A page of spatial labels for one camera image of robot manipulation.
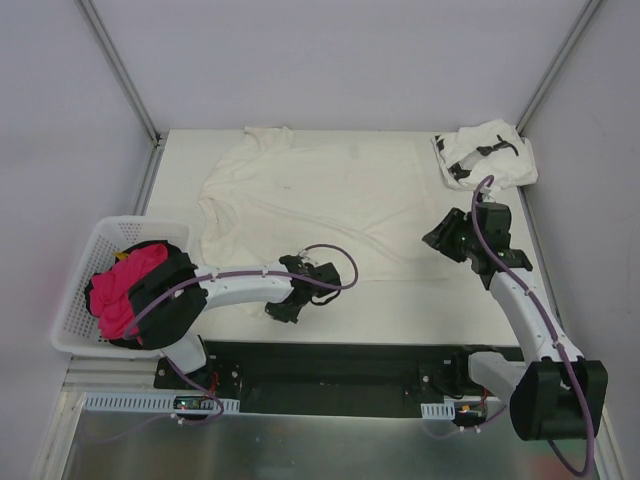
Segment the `cream white t shirt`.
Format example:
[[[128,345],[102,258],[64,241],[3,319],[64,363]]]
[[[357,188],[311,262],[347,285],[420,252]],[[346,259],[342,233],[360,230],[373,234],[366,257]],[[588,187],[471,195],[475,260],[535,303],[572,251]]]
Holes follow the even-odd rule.
[[[422,238],[439,221],[434,145],[410,139],[297,146],[295,132],[247,128],[213,166],[199,205],[206,264],[265,264],[308,246],[362,282],[440,283],[447,260]]]

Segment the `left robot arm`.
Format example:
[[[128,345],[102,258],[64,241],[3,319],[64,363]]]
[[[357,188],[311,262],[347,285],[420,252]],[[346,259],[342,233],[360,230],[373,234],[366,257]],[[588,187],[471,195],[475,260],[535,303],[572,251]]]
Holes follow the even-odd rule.
[[[295,323],[302,308],[344,288],[331,263],[314,266],[299,255],[263,265],[198,267],[186,253],[170,256],[127,292],[134,319],[122,338],[143,350],[158,351],[188,388],[211,377],[209,354],[192,325],[205,311],[263,303],[271,318]]]

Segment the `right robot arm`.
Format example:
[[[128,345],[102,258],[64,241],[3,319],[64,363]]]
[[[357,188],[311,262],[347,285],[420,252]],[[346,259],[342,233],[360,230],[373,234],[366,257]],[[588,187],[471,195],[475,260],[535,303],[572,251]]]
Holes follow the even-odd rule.
[[[567,337],[539,295],[525,252],[510,246],[508,206],[481,202],[452,208],[422,240],[445,257],[469,261],[506,315],[523,365],[495,350],[479,350],[450,369],[452,387],[473,394],[482,386],[509,409],[522,440],[587,439],[597,435],[608,385],[599,360],[589,360]]]

